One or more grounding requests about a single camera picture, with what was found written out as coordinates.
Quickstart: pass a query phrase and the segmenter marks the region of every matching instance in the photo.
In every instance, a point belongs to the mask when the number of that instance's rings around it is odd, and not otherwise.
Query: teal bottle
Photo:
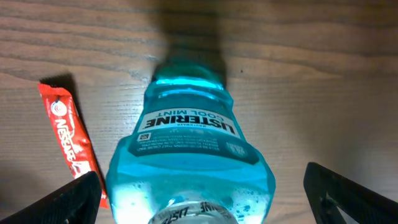
[[[232,107],[205,67],[156,71],[134,132],[119,141],[106,175],[116,222],[262,223],[275,177]]]

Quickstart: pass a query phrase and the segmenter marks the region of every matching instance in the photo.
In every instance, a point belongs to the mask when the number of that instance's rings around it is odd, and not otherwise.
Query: blue liquid
[[[106,176],[114,219],[148,223],[159,211],[211,202],[234,222],[262,223],[274,175],[246,142],[223,85],[204,68],[187,70],[199,75],[181,77],[175,68],[157,74],[133,134],[116,148]]]

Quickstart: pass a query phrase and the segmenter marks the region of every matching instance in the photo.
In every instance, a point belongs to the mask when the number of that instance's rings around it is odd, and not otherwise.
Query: brown wooden surface
[[[106,173],[170,53],[226,70],[235,115],[277,179],[267,223],[315,222],[309,161],[398,200],[396,1],[0,0],[0,217],[72,179],[39,79],[73,74]]]

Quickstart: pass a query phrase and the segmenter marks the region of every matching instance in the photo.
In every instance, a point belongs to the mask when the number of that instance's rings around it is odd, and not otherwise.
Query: mouthwash bottle
[[[118,224],[262,223],[275,178],[248,144],[221,80],[198,65],[155,73],[106,176]]]

